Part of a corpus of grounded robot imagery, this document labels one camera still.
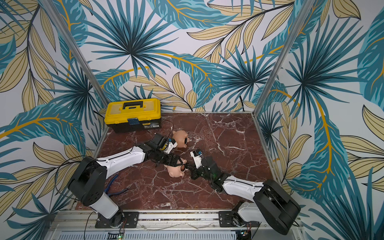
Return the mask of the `pink piggy bank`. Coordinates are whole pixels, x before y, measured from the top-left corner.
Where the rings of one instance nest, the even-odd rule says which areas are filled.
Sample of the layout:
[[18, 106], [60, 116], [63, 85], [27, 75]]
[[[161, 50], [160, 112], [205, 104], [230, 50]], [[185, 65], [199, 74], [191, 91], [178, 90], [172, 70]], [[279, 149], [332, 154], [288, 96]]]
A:
[[[182, 161], [181, 164], [187, 163], [187, 161], [184, 159], [181, 159], [181, 161]], [[171, 178], [179, 178], [179, 177], [183, 177], [185, 175], [185, 171], [184, 172], [180, 171], [181, 164], [179, 166], [176, 166], [176, 167], [165, 166], [167, 171], [168, 171], [168, 174]]]

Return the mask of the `orange piggy bank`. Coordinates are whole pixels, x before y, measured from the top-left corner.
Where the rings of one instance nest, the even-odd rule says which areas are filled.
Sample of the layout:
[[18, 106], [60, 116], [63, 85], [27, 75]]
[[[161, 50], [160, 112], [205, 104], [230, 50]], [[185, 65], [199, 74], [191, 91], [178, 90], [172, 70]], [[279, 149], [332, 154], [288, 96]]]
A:
[[177, 143], [177, 148], [187, 148], [187, 144], [190, 142], [189, 135], [184, 130], [173, 131], [173, 139]]

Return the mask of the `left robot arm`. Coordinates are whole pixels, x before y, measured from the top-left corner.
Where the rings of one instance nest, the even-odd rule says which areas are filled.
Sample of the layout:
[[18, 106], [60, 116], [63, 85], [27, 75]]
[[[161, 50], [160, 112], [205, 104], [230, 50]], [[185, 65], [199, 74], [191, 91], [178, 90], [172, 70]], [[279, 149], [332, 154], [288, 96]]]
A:
[[162, 150], [156, 144], [144, 143], [118, 154], [94, 159], [85, 157], [68, 182], [69, 191], [87, 207], [91, 207], [107, 220], [114, 221], [113, 226], [122, 222], [123, 213], [118, 205], [105, 193], [106, 180], [131, 166], [147, 160], [167, 167], [185, 170], [185, 162], [172, 154], [172, 147]]

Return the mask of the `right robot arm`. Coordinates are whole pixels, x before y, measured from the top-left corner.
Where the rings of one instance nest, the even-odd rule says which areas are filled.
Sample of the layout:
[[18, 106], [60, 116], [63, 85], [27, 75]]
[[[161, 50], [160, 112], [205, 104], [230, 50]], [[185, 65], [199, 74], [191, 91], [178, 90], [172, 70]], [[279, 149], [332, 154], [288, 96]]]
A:
[[251, 182], [222, 172], [212, 157], [194, 157], [186, 163], [193, 180], [203, 178], [218, 193], [245, 199], [232, 209], [232, 224], [267, 223], [281, 235], [287, 235], [296, 223], [301, 207], [282, 186], [274, 180]]

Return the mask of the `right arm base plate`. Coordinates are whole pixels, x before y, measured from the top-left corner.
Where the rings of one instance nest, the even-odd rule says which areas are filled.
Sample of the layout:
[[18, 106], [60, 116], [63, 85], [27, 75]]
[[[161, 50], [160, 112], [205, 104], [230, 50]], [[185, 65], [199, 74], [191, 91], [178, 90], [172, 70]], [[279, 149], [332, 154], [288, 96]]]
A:
[[243, 220], [238, 213], [234, 211], [219, 211], [219, 224], [221, 228], [245, 228], [245, 227], [259, 227], [260, 222]]

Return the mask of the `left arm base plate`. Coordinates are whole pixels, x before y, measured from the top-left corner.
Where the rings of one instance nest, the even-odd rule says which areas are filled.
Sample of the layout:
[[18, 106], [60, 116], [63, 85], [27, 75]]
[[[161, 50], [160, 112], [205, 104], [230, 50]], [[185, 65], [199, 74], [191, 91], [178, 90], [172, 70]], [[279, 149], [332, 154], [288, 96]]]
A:
[[137, 227], [139, 212], [118, 211], [111, 219], [98, 214], [96, 229], [134, 229]]

